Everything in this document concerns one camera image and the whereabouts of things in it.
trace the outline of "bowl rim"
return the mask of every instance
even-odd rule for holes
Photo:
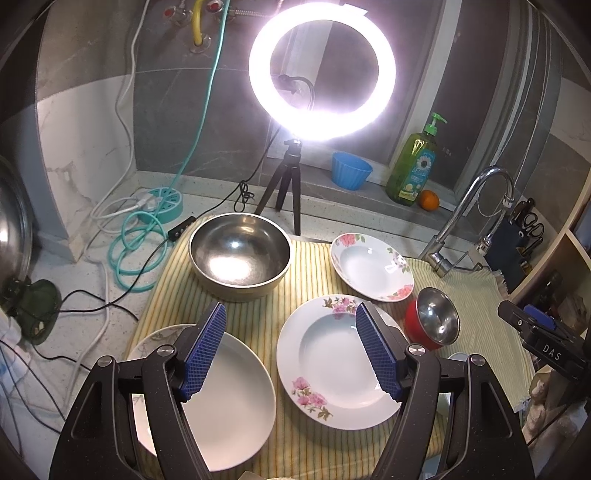
[[[197,234],[197,232],[204,226],[207,225],[209,222],[211,222],[212,220],[215,220],[216,218],[220,218],[220,217],[226,217],[226,216],[230,216],[230,215],[243,215],[243,216],[249,216],[249,217],[257,217],[260,218],[264,221],[266,221],[267,223],[270,223],[272,226],[274,226],[275,228],[277,228],[279,230],[279,232],[283,235],[283,237],[285,238],[285,240],[287,241],[287,245],[290,247],[290,259],[287,261],[287,265],[284,267],[283,270],[281,270],[280,273],[278,273],[277,275],[275,275],[275,277],[261,282],[261,283],[255,283],[253,285],[234,285],[231,283],[224,283],[224,282],[220,282],[219,280],[216,280],[213,277],[210,277],[209,275],[207,275],[203,270],[201,270],[201,268],[199,268],[199,266],[197,265],[197,262],[195,261],[195,259],[193,258],[193,251],[191,249],[191,245],[193,245],[193,238],[195,237],[195,235]],[[206,279],[208,279],[209,281],[214,282],[217,285],[223,286],[223,287],[228,287],[228,288],[237,288],[238,290],[249,290],[251,288],[258,288],[258,287],[262,287],[265,285],[268,285],[272,282],[274,282],[275,280],[277,280],[278,278],[281,278],[285,275],[285,273],[287,272],[287,270],[289,269],[289,267],[291,266],[291,263],[293,262],[293,258],[294,258],[294,248],[293,245],[291,244],[291,239],[289,238],[289,236],[287,235],[287,233],[285,232],[285,230],[283,230],[283,228],[281,228],[279,225],[277,225],[275,222],[269,220],[268,218],[265,218],[261,215],[256,215],[254,213],[246,213],[246,212],[230,212],[230,213],[222,213],[220,215],[216,215],[214,217],[211,217],[210,219],[206,220],[205,222],[203,222],[201,225],[199,225],[194,231],[193,233],[191,233],[191,237],[189,238],[189,242],[187,244],[188,248],[189,248],[189,258],[191,259],[191,263],[193,264],[193,267],[195,267],[197,269],[197,271],[199,272],[200,275],[203,275]]]
[[[441,343],[438,342],[437,340],[435,340],[434,338],[431,338],[431,336],[425,331],[425,327],[423,326],[423,323],[421,322],[421,316],[418,314],[418,298],[421,296],[421,293],[424,292],[425,290],[437,290],[438,293],[440,293],[441,295],[443,295],[447,301],[452,305],[453,310],[456,312],[456,316],[457,316],[457,332],[456,332],[456,336],[454,337],[454,339],[450,342],[450,343]],[[439,346],[450,346],[452,345],[460,336],[460,328],[462,327],[461,323],[460,323],[460,314],[457,312],[457,308],[456,306],[453,304],[451,298],[442,290],[439,290],[439,288],[435,288],[435,287],[424,287],[422,288],[418,293],[417,293],[417,301],[414,304],[414,309],[415,312],[417,314],[417,323],[419,324],[419,326],[421,327],[421,330],[423,331],[423,333],[434,343],[438,344]]]

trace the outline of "marble wall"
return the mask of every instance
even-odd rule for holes
[[[10,94],[2,100],[2,148],[19,165],[42,246],[65,257],[80,256],[90,210],[130,161],[115,102],[129,79],[124,46],[143,4],[57,0],[3,69]],[[132,96],[133,87],[120,108],[131,131]],[[134,186],[126,183],[120,196]]]

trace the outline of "black tripod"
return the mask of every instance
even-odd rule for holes
[[[281,180],[281,185],[277,194],[277,202],[275,204],[275,210],[279,212],[283,207],[285,195],[287,194],[287,189],[291,182],[291,191],[294,201],[294,233],[296,235],[301,235],[301,141],[293,138],[286,141],[285,145],[287,145],[287,151],[285,152],[285,155],[283,155],[283,161],[275,170],[271,180],[269,180],[269,185],[267,185],[267,189],[265,190],[265,193],[263,193],[261,201],[256,207],[255,215],[260,215],[262,213],[262,210],[271,198],[275,187],[277,187],[279,180]]]

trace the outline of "dish soap bottle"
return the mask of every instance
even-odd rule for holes
[[[386,184],[386,194],[409,207],[421,193],[435,161],[435,123],[438,120],[447,123],[438,113],[433,112],[431,116],[432,122],[427,122],[422,133],[408,137]]]

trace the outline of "tripod legs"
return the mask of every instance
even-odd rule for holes
[[[262,194],[261,201],[256,207],[255,215],[260,215],[262,213],[263,208],[266,207],[267,202],[271,198],[271,195],[273,194],[273,191],[275,190],[275,187],[277,187],[277,184],[280,180],[281,185],[279,186],[279,192],[277,193],[275,210],[280,211],[283,208],[285,196],[287,195],[287,189],[289,188],[291,182],[294,202],[294,233],[296,235],[301,235],[301,175],[299,165],[289,166],[285,163],[281,163],[277,167],[275,173],[269,181],[269,185],[267,185],[267,188],[265,189],[265,193]]]
[[[262,213],[263,208],[265,208],[265,206],[267,205],[267,202],[271,198],[271,195],[273,195],[273,191],[275,190],[275,187],[277,187],[279,180],[281,180],[281,178],[283,177],[283,174],[286,172],[287,172],[287,165],[285,165],[284,163],[281,163],[277,167],[277,169],[275,170],[275,173],[271,177],[271,180],[269,180],[269,185],[267,185],[267,188],[265,189],[265,193],[262,194],[261,201],[259,202],[259,204],[256,207],[255,215],[260,215]]]
[[[277,192],[277,202],[275,204],[275,210],[277,210],[278,212],[283,208],[283,202],[285,201],[285,195],[287,195],[287,189],[290,187],[291,171],[292,171],[292,168],[288,168],[285,171],[285,173],[283,174],[283,178],[281,179],[281,185],[279,187],[279,192]]]
[[[301,178],[300,166],[291,169],[291,190],[294,199],[294,232],[301,235],[300,213],[301,213]]]

